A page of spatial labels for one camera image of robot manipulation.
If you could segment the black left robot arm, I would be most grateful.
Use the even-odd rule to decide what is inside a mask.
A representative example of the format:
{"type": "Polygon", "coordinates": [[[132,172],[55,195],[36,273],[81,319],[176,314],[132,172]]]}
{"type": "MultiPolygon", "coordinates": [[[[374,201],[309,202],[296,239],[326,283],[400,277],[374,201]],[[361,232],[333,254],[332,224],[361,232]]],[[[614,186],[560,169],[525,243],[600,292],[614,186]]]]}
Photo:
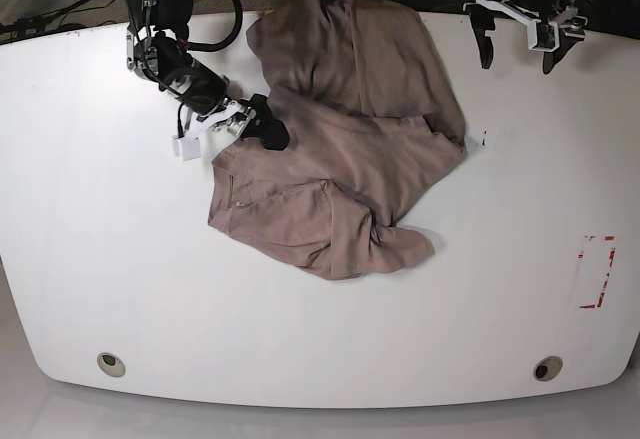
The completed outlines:
{"type": "Polygon", "coordinates": [[[550,74],[568,52],[585,40],[588,19],[579,13],[577,0],[473,0],[463,5],[469,16],[481,67],[489,69],[494,44],[489,36],[498,15],[524,27],[527,48],[540,52],[542,72],[550,74]]]}

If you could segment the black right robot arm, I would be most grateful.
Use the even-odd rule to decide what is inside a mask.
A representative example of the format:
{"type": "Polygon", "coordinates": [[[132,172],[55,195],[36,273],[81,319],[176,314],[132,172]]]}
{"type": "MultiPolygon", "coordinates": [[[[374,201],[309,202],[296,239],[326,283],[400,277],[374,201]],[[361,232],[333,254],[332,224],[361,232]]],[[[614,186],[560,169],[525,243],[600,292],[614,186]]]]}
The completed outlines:
{"type": "Polygon", "coordinates": [[[194,0],[126,0],[127,68],[179,102],[173,144],[184,160],[198,158],[200,138],[220,130],[236,139],[254,138],[266,150],[283,151],[289,145],[289,133],[273,117],[264,95],[232,98],[229,80],[193,56],[220,52],[237,39],[243,8],[241,0],[231,2],[231,31],[218,42],[201,43],[189,40],[194,0]]]}

